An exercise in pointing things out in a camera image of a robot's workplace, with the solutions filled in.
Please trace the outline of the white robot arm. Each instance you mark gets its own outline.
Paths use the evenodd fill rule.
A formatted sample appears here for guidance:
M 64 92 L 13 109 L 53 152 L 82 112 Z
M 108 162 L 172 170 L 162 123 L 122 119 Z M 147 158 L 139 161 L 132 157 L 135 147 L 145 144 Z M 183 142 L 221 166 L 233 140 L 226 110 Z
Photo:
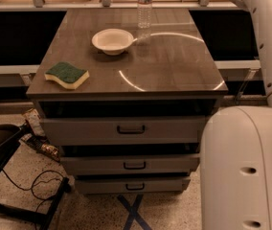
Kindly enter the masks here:
M 202 230 L 272 230 L 272 0 L 229 1 L 251 15 L 268 105 L 227 107 L 205 125 Z

